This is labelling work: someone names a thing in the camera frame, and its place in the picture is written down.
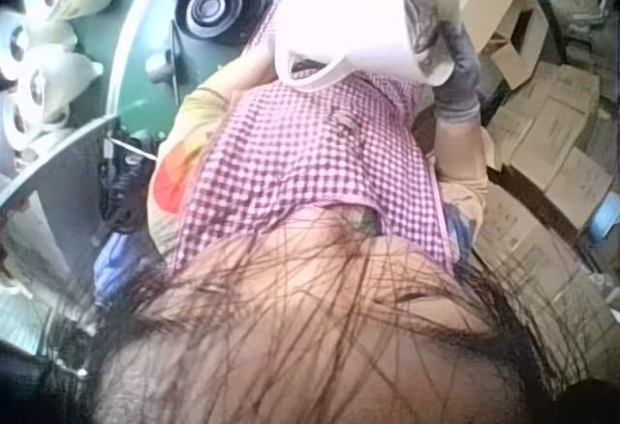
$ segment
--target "metal bar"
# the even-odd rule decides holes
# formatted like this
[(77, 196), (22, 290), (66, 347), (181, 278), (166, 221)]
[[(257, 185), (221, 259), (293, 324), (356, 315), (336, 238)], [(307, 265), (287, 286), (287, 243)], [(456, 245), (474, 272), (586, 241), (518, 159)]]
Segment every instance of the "metal bar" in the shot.
[(63, 167), (61, 164), (63, 152), (75, 150), (83, 142), (97, 141), (98, 138), (103, 140), (106, 130), (115, 120), (116, 116), (102, 116), (77, 129), (29, 165), (0, 191), (0, 229), (11, 210), (18, 208), (37, 188), (44, 186), (56, 167)]
[(117, 140), (116, 138), (112, 138), (111, 136), (108, 137), (108, 140), (111, 141), (112, 143), (114, 143), (115, 145), (118, 145), (121, 148), (126, 149), (127, 151), (131, 151), (132, 153), (136, 153), (137, 155), (140, 155), (140, 156), (146, 158), (147, 160), (151, 160), (151, 161), (157, 162), (157, 157), (155, 155), (151, 155), (150, 153), (146, 153), (145, 151), (142, 151), (142, 150), (140, 150), (139, 148), (136, 148), (133, 145), (130, 145), (130, 144), (125, 143), (123, 141)]

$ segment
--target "handle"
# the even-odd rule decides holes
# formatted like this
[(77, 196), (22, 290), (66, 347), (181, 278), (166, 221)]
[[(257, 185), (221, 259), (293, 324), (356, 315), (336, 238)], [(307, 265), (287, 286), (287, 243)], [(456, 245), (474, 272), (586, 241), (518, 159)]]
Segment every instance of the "handle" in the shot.
[(301, 58), (288, 50), (279, 50), (276, 45), (275, 51), (275, 71), (280, 80), (302, 92), (315, 92), (323, 90), (352, 74), (355, 69), (347, 60), (346, 55), (342, 55), (317, 73), (307, 78), (293, 78), (293, 65)]

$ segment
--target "blue object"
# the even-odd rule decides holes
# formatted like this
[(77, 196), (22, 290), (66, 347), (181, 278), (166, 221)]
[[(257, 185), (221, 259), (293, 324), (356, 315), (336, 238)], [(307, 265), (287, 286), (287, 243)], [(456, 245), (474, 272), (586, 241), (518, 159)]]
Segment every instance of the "blue object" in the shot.
[(620, 197), (609, 192), (590, 223), (590, 235), (595, 242), (605, 240), (611, 228), (620, 223)]
[(112, 301), (142, 263), (158, 257), (146, 227), (130, 235), (113, 233), (93, 267), (97, 299)]

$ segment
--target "hand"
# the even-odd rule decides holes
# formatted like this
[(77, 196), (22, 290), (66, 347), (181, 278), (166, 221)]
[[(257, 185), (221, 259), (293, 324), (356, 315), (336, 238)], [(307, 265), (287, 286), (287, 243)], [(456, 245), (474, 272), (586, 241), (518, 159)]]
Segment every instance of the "hand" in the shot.
[(433, 88), (435, 115), (450, 123), (480, 120), (476, 87), (481, 65), (474, 45), (461, 23), (443, 22), (441, 32), (454, 60), (454, 72), (443, 85)]
[(205, 86), (231, 100), (233, 95), (271, 83), (276, 77), (272, 47), (267, 39), (216, 72)]

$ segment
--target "dark hair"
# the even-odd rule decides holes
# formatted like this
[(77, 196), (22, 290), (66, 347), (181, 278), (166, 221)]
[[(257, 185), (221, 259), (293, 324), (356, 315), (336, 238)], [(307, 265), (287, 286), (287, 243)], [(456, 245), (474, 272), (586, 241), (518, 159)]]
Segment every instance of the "dark hair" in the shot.
[[(25, 402), (30, 405), (26, 407), (28, 415), (34, 417), (31, 422), (39, 421), (37, 416), (41, 417), (41, 411), (46, 414), (46, 422), (53, 422), (52, 416), (58, 418), (56, 422), (95, 421), (102, 403), (113, 392), (114, 385), (103, 384), (109, 362), (134, 342), (144, 343), (151, 339), (152, 345), (159, 345), (159, 342), (163, 343), (172, 336), (182, 339), (179, 342), (185, 342), (181, 344), (185, 348), (183, 355), (191, 357), (192, 354), (198, 354), (201, 341), (205, 337), (226, 331), (232, 325), (243, 322), (244, 319), (259, 318), (273, 302), (269, 299), (269, 295), (266, 293), (261, 300), (254, 300), (258, 303), (254, 303), (251, 309), (247, 309), (247, 300), (240, 299), (231, 289), (248, 275), (247, 271), (254, 262), (257, 248), (256, 242), (251, 242), (247, 251), (243, 252), (243, 257), (229, 267), (211, 268), (206, 271), (205, 278), (201, 282), (184, 281), (182, 280), (183, 274), (171, 276), (161, 267), (153, 265), (139, 268), (116, 299), (107, 306), (98, 308), (99, 328), (97, 335), (92, 338), (87, 362), (84, 364), (84, 368), (89, 373), (88, 376), (77, 379), (74, 375), (58, 371), (57, 368), (50, 368), (46, 379), (42, 380), (39, 386), (41, 393), (35, 399)], [(311, 257), (322, 257), (321, 252), (319, 250)], [(349, 263), (349, 260), (344, 261), (342, 273), (345, 272)], [(366, 258), (359, 272), (360, 281), (363, 281), (365, 277), (368, 263), (369, 259)], [(459, 286), (425, 287), (400, 297), (395, 300), (395, 305), (414, 299), (447, 297), (489, 326), (488, 333), (454, 330), (425, 322), (424, 319), (417, 319), (420, 322), (399, 323), (393, 326), (411, 329), (411, 333), (431, 339), (438, 348), (441, 346), (457, 348), (458, 351), (483, 358), (513, 371), (513, 375), (518, 379), (524, 412), (529, 422), (556, 422), (556, 419), (566, 416), (567, 409), (575, 406), (581, 407), (584, 411), (582, 414), (571, 413), (573, 418), (579, 415), (591, 415), (588, 414), (591, 412), (589, 409), (600, 403), (603, 403), (603, 406), (609, 410), (617, 407), (616, 404), (620, 403), (618, 400), (614, 402), (605, 398), (602, 401), (601, 395), (597, 397), (599, 400), (592, 397), (591, 386), (586, 391), (580, 392), (579, 389), (572, 388), (567, 392), (573, 397), (590, 394), (587, 403), (580, 404), (577, 399), (562, 398), (562, 392), (571, 385), (571, 380), (586, 379), (587, 372), (577, 370), (582, 377), (569, 378), (563, 376), (564, 371), (553, 367), (560, 362), (553, 358), (553, 351), (544, 349), (534, 317), (514, 295), (516, 289), (510, 285), (510, 281), (499, 280), (496, 273), (479, 261), (467, 267), (456, 268), (456, 274)], [(335, 279), (340, 277), (342, 274), (336, 275)], [(152, 309), (157, 300), (169, 296), (175, 290), (184, 289), (184, 286), (191, 286), (191, 288), (187, 290), (187, 296), (183, 297), (182, 305), (176, 306), (174, 310), (168, 311), (165, 316), (161, 317), (144, 314)], [(329, 310), (333, 302), (331, 298), (321, 299), (318, 300), (318, 306), (323, 305), (323, 308)], [(358, 324), (364, 316), (366, 315), (360, 310), (350, 310), (343, 324), (345, 326), (340, 332), (341, 338), (345, 339), (351, 334), (347, 325)], [(250, 320), (247, 335), (251, 335), (252, 324), (253, 321)], [(67, 337), (65, 342), (75, 344), (76, 339)], [(154, 349), (140, 354), (152, 354), (153, 359), (157, 359), (158, 353), (162, 355), (167, 351)], [(334, 358), (333, 371), (341, 367), (345, 360), (344, 355), (341, 358)], [(183, 368), (170, 373), (176, 374), (176, 377), (169, 378), (169, 402), (157, 405), (158, 418), (161, 422), (175, 422), (174, 401), (183, 400), (184, 398), (181, 397), (188, 391), (184, 389)], [(325, 394), (330, 393), (330, 387), (334, 383), (325, 385)], [(141, 387), (145, 387), (142, 382), (137, 385), (137, 389), (143, 392), (140, 390)], [(618, 390), (611, 386), (605, 389), (606, 397), (614, 396), (614, 393), (615, 396), (620, 396), (617, 395)], [(134, 406), (135, 409), (123, 410), (127, 413), (127, 422), (136, 422), (135, 413), (142, 409), (140, 403), (134, 403)], [(320, 406), (319, 402), (314, 403), (313, 406), (310, 410), (303, 409), (305, 412), (303, 422), (326, 422), (325, 407)], [(145, 411), (139, 420), (140, 422), (152, 422), (150, 417)], [(570, 422), (605, 421), (586, 419)]]

